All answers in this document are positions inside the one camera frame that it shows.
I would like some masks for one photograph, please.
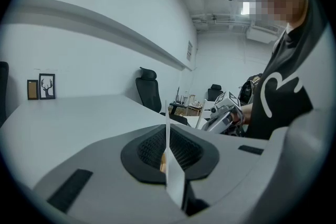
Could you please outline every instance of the black slot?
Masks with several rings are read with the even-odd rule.
[[[246,152],[250,152],[252,154],[257,154],[257,155],[261,155],[264,151],[261,148],[246,146],[246,145],[240,146],[238,149],[241,151],[246,151]]]
[[[66,213],[92,174],[91,171],[77,169],[47,200],[48,203]]]
[[[188,216],[192,216],[193,214],[196,214],[208,207],[209,204],[207,202],[195,197],[190,181],[186,180],[184,183],[182,211],[184,211]]]

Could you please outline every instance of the white paper sheet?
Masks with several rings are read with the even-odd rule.
[[[166,191],[179,208],[182,207],[185,174],[170,150],[170,118],[166,101]]]

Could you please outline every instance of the black office chair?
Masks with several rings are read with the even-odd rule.
[[[140,67],[142,75],[140,78],[136,78],[135,84],[140,95],[142,104],[157,113],[161,111],[161,99],[159,95],[159,85],[156,80],[156,73],[153,70]],[[169,114],[169,118],[180,122],[184,125],[188,125],[188,120],[184,117]]]
[[[0,127],[7,119],[6,116],[6,89],[9,66],[6,62],[0,62]]]
[[[211,88],[208,89],[208,101],[216,101],[216,98],[223,93],[221,89],[221,85],[212,84]]]

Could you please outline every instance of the hand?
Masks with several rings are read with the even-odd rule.
[[[237,113],[231,113],[231,117],[232,117],[232,122],[233,123],[237,123],[237,122],[240,121],[240,117]]]

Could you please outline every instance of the picture frame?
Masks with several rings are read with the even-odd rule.
[[[55,74],[39,75],[40,100],[55,99]]]
[[[27,80],[27,97],[28,100],[38,100],[38,80],[37,79],[28,79]]]

